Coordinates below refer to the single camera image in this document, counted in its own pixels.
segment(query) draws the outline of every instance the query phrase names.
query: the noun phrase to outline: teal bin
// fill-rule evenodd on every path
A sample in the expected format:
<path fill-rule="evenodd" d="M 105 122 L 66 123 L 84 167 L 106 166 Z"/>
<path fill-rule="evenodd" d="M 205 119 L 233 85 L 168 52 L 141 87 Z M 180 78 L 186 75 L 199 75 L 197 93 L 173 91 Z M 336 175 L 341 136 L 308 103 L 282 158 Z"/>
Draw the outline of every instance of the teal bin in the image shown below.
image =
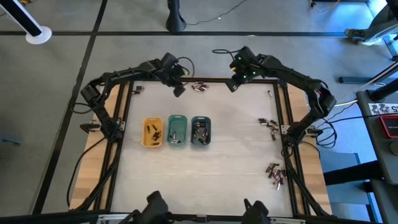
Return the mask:
<path fill-rule="evenodd" d="M 170 115 L 167 142 L 173 145 L 184 144 L 187 139 L 187 122 L 188 119 L 184 115 Z"/>
<path fill-rule="evenodd" d="M 211 120 L 206 116 L 196 116 L 191 120 L 191 142 L 196 146 L 207 146 L 211 141 Z"/>

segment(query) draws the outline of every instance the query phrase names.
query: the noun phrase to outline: concrete floor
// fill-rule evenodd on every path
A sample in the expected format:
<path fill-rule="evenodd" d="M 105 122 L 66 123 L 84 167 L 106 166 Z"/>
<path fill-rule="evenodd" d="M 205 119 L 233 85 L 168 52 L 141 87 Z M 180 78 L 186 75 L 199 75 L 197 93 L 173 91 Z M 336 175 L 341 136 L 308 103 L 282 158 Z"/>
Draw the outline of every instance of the concrete floor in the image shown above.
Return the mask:
<path fill-rule="evenodd" d="M 182 14 L 187 22 L 193 23 L 221 14 L 237 2 L 182 1 Z M 38 0 L 26 8 L 39 23 L 53 30 L 91 31 L 100 4 L 101 0 Z M 330 5 L 317 4 L 319 8 Z M 167 15 L 165 1 L 109 0 L 99 30 L 165 31 Z M 372 18 L 365 3 L 341 3 L 320 14 L 311 10 L 306 0 L 249 0 L 220 20 L 188 26 L 187 30 L 343 32 L 349 27 L 366 28 Z M 4 16 L 0 17 L 0 31 L 4 30 L 20 28 Z M 88 36 L 54 36 L 44 45 L 33 46 L 23 36 L 0 35 L 0 103 L 5 105 L 0 114 L 0 132 L 23 141 L 21 146 L 0 145 L 0 216 L 30 213 L 88 39 Z M 360 47 L 331 37 L 111 36 L 96 38 L 83 84 L 103 72 L 133 67 L 166 52 L 190 57 L 198 77 L 230 77 L 230 58 L 212 54 L 211 50 L 233 50 L 244 45 L 326 81 L 340 101 L 353 99 L 352 91 L 358 86 L 339 84 L 337 77 L 372 77 L 392 63 L 385 45 Z M 353 106 L 336 118 L 359 114 L 358 107 Z M 65 201 L 68 181 L 86 141 L 86 134 L 78 126 L 91 117 L 92 114 L 72 116 L 44 212 L 68 209 Z M 320 150 L 357 152 L 361 162 L 375 160 L 361 119 L 336 123 L 335 127 L 339 134 L 337 145 Z M 361 139 L 360 144 L 352 139 Z"/>

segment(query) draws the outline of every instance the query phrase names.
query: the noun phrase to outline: small bin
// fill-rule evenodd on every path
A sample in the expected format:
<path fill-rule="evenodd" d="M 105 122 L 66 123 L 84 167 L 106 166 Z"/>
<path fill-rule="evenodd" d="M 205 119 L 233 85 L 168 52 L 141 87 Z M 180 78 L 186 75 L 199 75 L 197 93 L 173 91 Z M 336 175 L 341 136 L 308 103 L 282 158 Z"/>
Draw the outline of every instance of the small bin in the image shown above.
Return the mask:
<path fill-rule="evenodd" d="M 169 116 L 169 130 L 167 131 L 167 141 L 173 145 L 181 145 L 187 139 L 187 122 L 188 119 L 184 115 Z"/>
<path fill-rule="evenodd" d="M 161 118 L 145 118 L 142 129 L 142 142 L 145 147 L 159 147 L 163 142 L 163 121 Z"/>
<path fill-rule="evenodd" d="M 205 116 L 196 116 L 191 120 L 191 142 L 196 146 L 207 146 L 211 141 L 211 120 Z"/>

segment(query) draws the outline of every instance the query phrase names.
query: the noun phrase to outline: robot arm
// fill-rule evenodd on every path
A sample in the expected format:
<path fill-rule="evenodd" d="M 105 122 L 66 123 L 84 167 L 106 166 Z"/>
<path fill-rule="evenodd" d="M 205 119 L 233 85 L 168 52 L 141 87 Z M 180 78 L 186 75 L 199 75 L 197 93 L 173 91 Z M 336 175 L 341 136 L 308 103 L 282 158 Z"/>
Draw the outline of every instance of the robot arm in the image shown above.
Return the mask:
<path fill-rule="evenodd" d="M 262 78 L 279 78 L 307 94 L 311 110 L 301 121 L 294 123 L 287 130 L 290 144 L 298 145 L 305 135 L 305 130 L 318 119 L 328 116 L 336 104 L 336 99 L 323 81 L 312 79 L 287 68 L 271 55 L 255 56 L 246 46 L 237 52 L 230 67 L 235 75 L 226 84 L 232 92 L 236 91 L 240 85 L 260 75 Z"/>
<path fill-rule="evenodd" d="M 143 62 L 136 68 L 104 73 L 99 78 L 90 81 L 89 84 L 81 90 L 81 95 L 95 115 L 97 115 L 101 123 L 101 132 L 107 140 L 117 142 L 122 137 L 122 131 L 119 125 L 109 116 L 104 107 L 105 101 L 109 97 L 112 88 L 115 85 L 125 84 L 134 80 L 158 79 L 164 85 L 174 87 L 174 95 L 179 97 L 185 91 L 185 88 L 178 79 L 184 75 L 184 71 L 177 62 L 178 60 L 172 54 L 167 53 L 162 60 L 154 59 Z M 103 91 L 100 93 L 97 87 L 101 85 L 103 85 Z"/>

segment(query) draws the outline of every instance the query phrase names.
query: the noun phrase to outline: sticker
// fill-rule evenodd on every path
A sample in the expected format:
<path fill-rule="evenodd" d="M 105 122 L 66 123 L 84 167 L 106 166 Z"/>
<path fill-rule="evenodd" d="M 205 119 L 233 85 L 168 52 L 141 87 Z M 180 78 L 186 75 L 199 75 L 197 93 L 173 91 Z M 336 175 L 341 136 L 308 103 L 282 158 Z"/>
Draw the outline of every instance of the sticker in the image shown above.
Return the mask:
<path fill-rule="evenodd" d="M 398 113 L 398 103 L 368 103 L 372 115 Z"/>

